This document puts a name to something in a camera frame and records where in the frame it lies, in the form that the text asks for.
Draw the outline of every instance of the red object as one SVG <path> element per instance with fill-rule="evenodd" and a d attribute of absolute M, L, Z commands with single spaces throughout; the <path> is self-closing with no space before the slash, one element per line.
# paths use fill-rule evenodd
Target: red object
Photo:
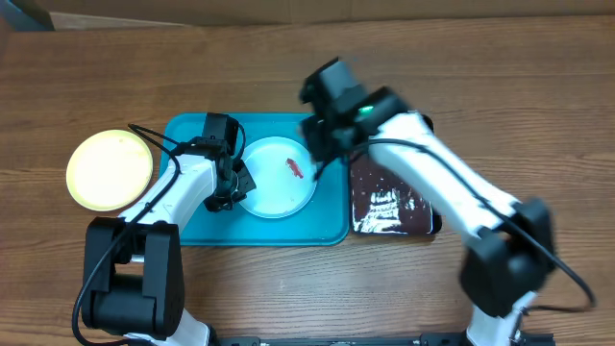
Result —
<path fill-rule="evenodd" d="M 299 169 L 299 165 L 297 164 L 297 162 L 295 162 L 293 159 L 286 159 L 286 164 L 288 165 L 288 167 L 290 167 L 290 170 L 292 170 L 292 174 L 295 177 L 299 177 L 299 179 L 304 179 L 304 174 L 301 172 L 301 169 Z"/>

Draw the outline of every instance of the wire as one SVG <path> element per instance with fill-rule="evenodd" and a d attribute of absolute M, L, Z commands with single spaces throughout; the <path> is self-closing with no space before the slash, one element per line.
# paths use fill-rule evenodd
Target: wire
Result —
<path fill-rule="evenodd" d="M 75 338 L 77 339 L 77 341 L 79 341 L 82 345 L 85 346 L 120 346 L 120 345 L 152 345 L 152 343 L 148 340 L 143 340 L 143 339 L 122 339 L 122 340 L 117 340 L 117 341 L 111 341 L 111 342 L 91 342 L 88 341 L 82 334 L 81 331 L 79 330 L 79 310 L 81 309 L 81 306 L 84 302 L 84 297 L 86 295 L 87 290 L 89 289 L 89 287 L 92 284 L 92 281 L 94 280 L 94 277 L 96 276 L 96 274 L 100 271 L 100 268 L 103 265 L 103 262 L 111 255 L 111 253 L 115 250 L 115 248 L 123 243 L 124 239 L 130 235 L 133 230 L 134 227 L 136 225 L 136 223 L 143 217 L 145 216 L 145 214 L 147 214 L 148 212 L 150 212 L 154 206 L 156 205 L 156 203 L 158 203 L 160 201 L 160 199 L 162 199 L 162 197 L 164 196 L 164 194 L 166 194 L 166 192 L 168 192 L 169 189 L 171 189 L 171 186 L 173 184 L 175 184 L 175 182 L 177 181 L 177 179 L 179 178 L 180 174 L 181 174 L 181 170 L 180 170 L 180 163 L 177 160 L 177 158 L 175 157 L 175 155 L 173 155 L 171 153 L 170 150 L 166 149 L 162 144 L 158 143 L 157 141 L 155 141 L 154 139 L 150 138 L 149 136 L 147 136 L 145 133 L 154 135 L 154 136 L 158 136 L 160 138 L 164 138 L 166 140 L 168 140 L 171 143 L 174 144 L 179 144 L 176 140 L 171 139 L 165 135 L 159 134 L 155 131 L 149 130 L 149 129 L 145 129 L 141 126 L 135 125 L 135 124 L 128 124 L 128 127 L 133 130 L 137 135 L 141 136 L 143 139 L 149 141 L 150 143 L 154 144 L 156 147 L 158 147 L 159 149 L 161 149 L 162 152 L 164 152 L 166 155 L 169 156 L 169 158 L 173 161 L 173 163 L 175 163 L 175 171 L 173 172 L 173 176 L 171 177 L 171 180 L 162 188 L 162 190 L 149 202 L 145 205 L 145 208 L 143 208 L 142 211 L 140 211 L 135 218 L 133 218 L 128 225 L 126 225 L 126 228 L 113 240 L 113 242 L 111 243 L 111 245 L 109 246 L 109 248 L 107 249 L 107 251 L 105 251 L 105 253 L 103 254 L 103 256 L 98 260 L 98 262 L 96 263 L 96 265 L 94 266 L 94 269 L 92 270 L 92 272 L 89 274 L 89 276 L 87 277 L 86 282 L 84 283 L 84 285 L 81 287 L 81 290 L 79 291 L 79 295 L 77 296 L 77 300 L 75 300 L 75 305 L 73 307 L 73 315 L 72 315 L 72 321 L 71 321 L 71 327 L 72 327 L 72 331 L 73 331 L 73 335 L 75 335 Z"/>
<path fill-rule="evenodd" d="M 474 188 L 465 179 L 463 179 L 463 177 L 461 177 L 461 175 L 459 175 L 459 173 L 457 173 L 449 165 L 448 162 L 446 162 L 440 156 L 435 154 L 427 146 L 422 145 L 422 144 L 418 144 L 418 143 L 414 143 L 414 142 L 411 142 L 411 141 L 408 141 L 408 140 L 403 140 L 403 139 L 377 138 L 377 139 L 370 139 L 367 142 L 364 142 L 364 143 L 361 143 L 361 144 L 355 146 L 352 149 L 352 151 L 357 151 L 357 150 L 358 151 L 364 151 L 370 145 L 374 145 L 374 144 L 393 144 L 393 145 L 401 145 L 401 146 L 405 146 L 405 147 L 409 147 L 409 148 L 414 148 L 414 149 L 418 150 L 419 152 L 427 154 L 430 157 L 432 157 L 434 160 L 438 161 L 440 164 L 442 164 L 442 166 L 444 166 L 444 168 L 446 168 L 451 174 L 453 174 L 453 176 L 470 192 L 470 194 L 472 194 L 472 196 L 474 198 L 479 200 L 484 205 L 484 207 L 487 210 L 493 212 L 496 216 L 498 216 L 502 220 L 502 222 L 507 227 L 509 227 L 512 231 L 514 231 L 514 233 L 516 233 L 521 238 L 523 238 L 525 241 L 527 241 L 529 244 L 531 244 L 531 246 L 533 246 L 536 250 L 538 250 L 540 253 L 542 253 L 551 262 L 553 262 L 553 264 L 555 264 L 555 266 L 557 266 L 564 273 L 566 273 L 566 275 L 568 275 L 583 290 L 583 292 L 587 296 L 588 305 L 586 307 L 581 307 L 581 308 L 560 308 L 560 307 L 552 307 L 552 306 L 535 306 L 535 307 L 527 308 L 524 311 L 525 314 L 527 314 L 528 311 L 530 311 L 530 310 L 552 310 L 552 311 L 564 311 L 564 312 L 585 312 L 585 311 L 588 311 L 589 309 L 592 309 L 592 308 L 596 307 L 596 304 L 597 304 L 596 296 L 594 295 L 594 292 L 592 291 L 592 289 L 589 286 L 589 284 L 587 284 L 582 277 L 580 277 L 574 270 L 572 270 L 558 256 L 554 255 L 552 252 L 547 250 L 542 244 L 540 244 L 538 241 L 536 241 L 536 239 L 534 239 L 531 235 L 528 235 L 528 233 L 526 233 L 521 227 L 517 226 L 517 224 L 512 222 L 507 216 L 503 215 L 498 210 L 496 210 L 489 203 L 489 201 L 486 198 L 480 196 L 479 193 L 476 190 L 474 190 Z"/>
<path fill-rule="evenodd" d="M 320 165 L 320 167 L 318 167 L 318 170 L 316 170 L 316 174 L 314 174 L 314 182 L 320 179 L 320 177 L 323 175 L 323 172 L 325 172 L 325 168 L 327 168 L 327 166 L 335 159 L 336 157 L 333 157 L 332 159 L 325 161 L 323 164 Z"/>
<path fill-rule="evenodd" d="M 135 124 L 128 124 L 128 127 L 129 127 L 129 129 L 133 130 L 137 135 L 141 136 L 142 138 L 144 138 L 144 139 L 149 138 L 147 140 L 150 143 L 154 144 L 154 145 L 156 145 L 158 143 L 156 141 L 154 141 L 153 139 L 151 139 L 150 137 L 144 135 L 143 133 L 140 133 L 139 131 L 142 131 L 142 132 L 148 133 L 150 135 L 154 135 L 154 136 L 160 137 L 162 139 L 168 140 L 169 142 L 171 142 L 171 143 L 173 143 L 175 145 L 179 145 L 180 144 L 180 142 L 178 142 L 177 140 L 175 140 L 175 139 L 173 139 L 171 137 L 168 137 L 168 136 L 165 136 L 163 134 L 157 133 L 154 130 L 147 129 L 147 128 L 144 128 L 142 126 L 138 126 L 138 125 L 135 125 Z"/>
<path fill-rule="evenodd" d="M 356 154 L 356 155 L 355 155 L 352 159 L 349 159 L 349 160 L 348 160 L 348 165 L 349 165 L 349 166 L 352 166 L 355 162 L 357 162 L 360 158 L 362 158 L 362 157 L 363 157 L 363 154 L 364 154 L 364 153 L 358 153 L 358 154 Z"/>
<path fill-rule="evenodd" d="M 243 151 L 246 148 L 246 131 L 243 129 L 243 126 L 241 126 L 241 124 L 237 124 L 239 126 L 239 130 L 241 130 L 241 135 L 243 136 L 243 141 L 241 142 L 241 148 L 239 149 L 239 152 L 237 153 L 237 156 L 234 157 L 233 159 L 233 165 L 235 165 L 236 163 L 239 163 L 241 161 L 241 157 L 243 156 Z"/>

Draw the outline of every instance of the green light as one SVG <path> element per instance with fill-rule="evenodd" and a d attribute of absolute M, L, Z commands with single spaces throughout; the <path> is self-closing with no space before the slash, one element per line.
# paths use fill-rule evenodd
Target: green light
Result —
<path fill-rule="evenodd" d="M 358 109 L 358 112 L 360 112 L 361 114 L 365 114 L 365 113 L 368 113 L 368 112 L 372 111 L 373 108 L 374 108 L 374 106 L 361 107 L 361 108 Z"/>

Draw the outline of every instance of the white residue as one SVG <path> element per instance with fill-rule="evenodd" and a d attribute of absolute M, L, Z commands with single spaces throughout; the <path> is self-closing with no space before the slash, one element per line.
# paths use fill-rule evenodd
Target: white residue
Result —
<path fill-rule="evenodd" d="M 410 210 L 415 210 L 416 209 L 416 205 L 414 204 L 414 197 L 410 197 L 410 199 L 407 200 L 406 208 L 410 209 Z"/>
<path fill-rule="evenodd" d="M 355 232 L 386 233 L 388 228 L 401 226 L 399 199 L 400 194 L 396 189 L 387 192 L 373 192 L 370 196 L 369 211 L 362 220 L 357 220 L 353 206 Z"/>

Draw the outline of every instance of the round lid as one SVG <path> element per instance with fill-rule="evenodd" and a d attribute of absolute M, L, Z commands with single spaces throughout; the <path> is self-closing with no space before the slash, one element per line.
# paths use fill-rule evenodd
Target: round lid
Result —
<path fill-rule="evenodd" d="M 149 184 L 152 153 L 128 131 L 108 130 L 86 139 L 70 157 L 66 185 L 80 205 L 96 211 L 129 205 Z"/>

